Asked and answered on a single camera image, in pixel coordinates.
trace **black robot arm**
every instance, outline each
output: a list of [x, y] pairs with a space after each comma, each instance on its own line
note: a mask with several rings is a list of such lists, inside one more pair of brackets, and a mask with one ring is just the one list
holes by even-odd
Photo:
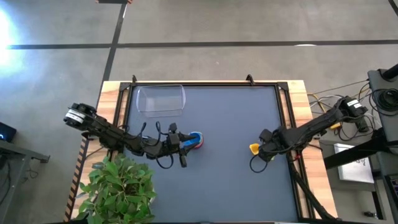
[[[172, 123], [167, 133], [160, 132], [160, 123], [156, 123], [159, 132], [157, 139], [142, 136], [146, 123], [142, 125], [141, 132], [137, 136], [133, 136], [117, 126], [107, 122], [104, 117], [96, 114], [95, 108], [80, 103], [74, 103], [68, 113], [64, 117], [64, 122], [80, 131], [87, 138], [88, 135], [98, 136], [102, 146], [112, 151], [123, 151], [127, 148], [136, 156], [146, 154], [148, 159], [158, 159], [164, 156], [172, 156], [179, 154], [182, 167], [186, 167], [185, 156], [197, 144], [189, 145], [189, 147], [180, 148], [180, 143], [194, 139], [195, 137], [182, 133], [177, 133], [177, 125]], [[166, 140], [160, 141], [160, 135], [165, 135]]]
[[273, 132], [264, 129], [260, 136], [258, 156], [269, 162], [276, 154], [283, 154], [291, 150], [301, 151], [316, 134], [325, 134], [326, 129], [338, 122], [357, 123], [361, 121], [368, 109], [363, 107], [357, 99], [343, 97], [325, 114], [303, 124], [298, 128], [286, 129], [280, 126]]

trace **clear plastic container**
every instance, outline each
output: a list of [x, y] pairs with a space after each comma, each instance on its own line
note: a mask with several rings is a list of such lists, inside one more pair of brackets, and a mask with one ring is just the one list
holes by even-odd
[[179, 116], [185, 106], [181, 85], [142, 86], [138, 89], [137, 109], [146, 117]]

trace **concrete floor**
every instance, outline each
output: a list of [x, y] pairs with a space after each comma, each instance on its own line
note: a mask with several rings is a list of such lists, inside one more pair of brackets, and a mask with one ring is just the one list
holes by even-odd
[[[0, 0], [0, 29], [7, 30], [0, 44], [110, 43], [119, 10], [94, 0]], [[135, 0], [119, 42], [371, 39], [398, 39], [387, 0]], [[60, 222], [80, 144], [62, 118], [73, 102], [96, 104], [109, 50], [0, 53], [0, 120], [18, 130], [16, 144], [51, 155], [46, 165], [32, 163], [39, 176], [22, 186], [8, 223]], [[397, 45], [118, 49], [110, 80], [242, 80], [250, 73], [304, 80], [316, 92], [365, 80], [397, 55]], [[321, 96], [353, 95], [361, 86]], [[391, 214], [384, 222], [361, 215], [372, 209], [368, 192], [333, 189], [333, 196], [345, 220], [392, 223]]]

